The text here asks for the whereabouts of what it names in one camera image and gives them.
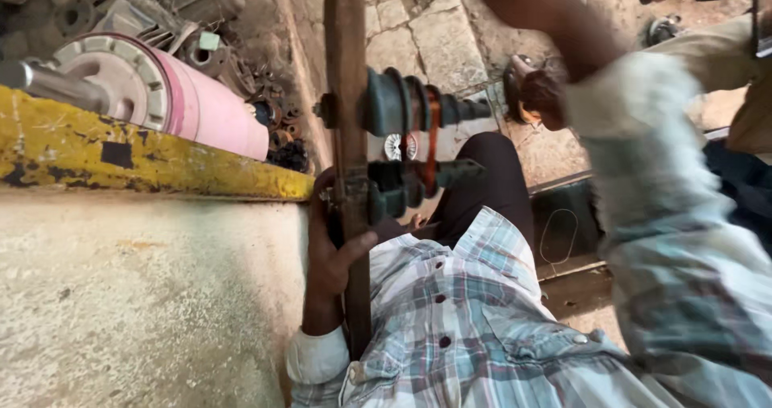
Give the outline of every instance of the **yellow metal beam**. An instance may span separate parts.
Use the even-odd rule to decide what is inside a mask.
[[[0,86],[0,181],[307,200],[312,176]]]

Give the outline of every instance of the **shirt cuff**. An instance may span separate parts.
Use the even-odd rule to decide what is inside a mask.
[[[323,384],[348,367],[348,345],[343,327],[324,335],[308,335],[299,330],[289,341],[287,374],[296,383]]]
[[[565,111],[581,137],[628,139],[664,121],[689,120],[684,108],[699,93],[682,59],[639,52],[567,87]]]

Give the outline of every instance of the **shirt button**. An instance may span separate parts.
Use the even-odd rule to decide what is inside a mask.
[[[574,335],[574,343],[576,344],[585,344],[587,342],[590,342],[590,339],[587,338],[584,334],[576,334]]]

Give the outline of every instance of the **white wall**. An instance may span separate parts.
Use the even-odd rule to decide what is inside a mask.
[[[306,211],[0,191],[0,406],[282,406]]]

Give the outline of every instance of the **plaid shirt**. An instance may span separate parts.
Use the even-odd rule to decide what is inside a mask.
[[[702,163],[683,106],[696,83],[657,54],[569,87],[608,232],[627,355],[540,304],[534,260],[491,209],[454,250],[402,236],[375,248],[374,337],[298,332],[294,406],[772,406],[772,271]]]

